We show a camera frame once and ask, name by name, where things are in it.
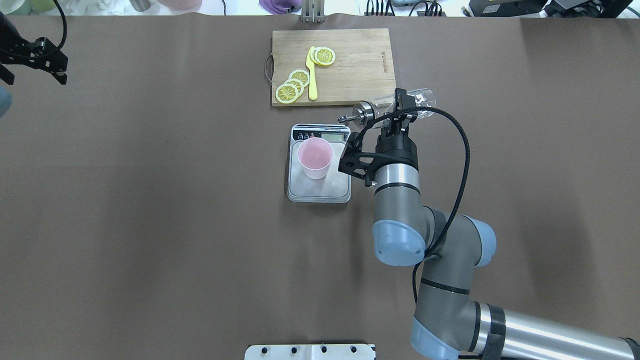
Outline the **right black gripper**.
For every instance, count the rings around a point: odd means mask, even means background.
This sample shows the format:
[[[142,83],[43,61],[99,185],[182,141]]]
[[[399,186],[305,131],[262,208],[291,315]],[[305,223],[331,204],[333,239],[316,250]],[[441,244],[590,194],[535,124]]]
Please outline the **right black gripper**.
[[[404,88],[394,90],[394,112],[399,111],[397,119],[387,118],[378,121],[381,134],[375,146],[375,168],[391,164],[404,164],[418,168],[418,148],[409,138],[409,125],[418,118],[417,111],[410,111],[408,96]]]

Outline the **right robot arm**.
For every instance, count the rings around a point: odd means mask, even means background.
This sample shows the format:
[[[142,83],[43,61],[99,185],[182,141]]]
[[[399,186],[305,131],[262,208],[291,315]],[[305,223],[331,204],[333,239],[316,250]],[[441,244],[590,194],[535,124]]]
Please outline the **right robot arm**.
[[[473,301],[474,271],[491,261],[493,229],[457,210],[422,205],[418,151],[409,112],[391,117],[375,150],[393,155],[375,169],[374,250],[392,266],[423,264],[410,342],[432,360],[637,360],[639,342],[611,337]]]

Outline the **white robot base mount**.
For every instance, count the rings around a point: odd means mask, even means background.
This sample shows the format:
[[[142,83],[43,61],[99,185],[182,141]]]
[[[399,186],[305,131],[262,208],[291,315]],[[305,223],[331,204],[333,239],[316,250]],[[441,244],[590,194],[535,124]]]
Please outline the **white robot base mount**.
[[[376,360],[374,344],[254,344],[247,347],[245,360]]]

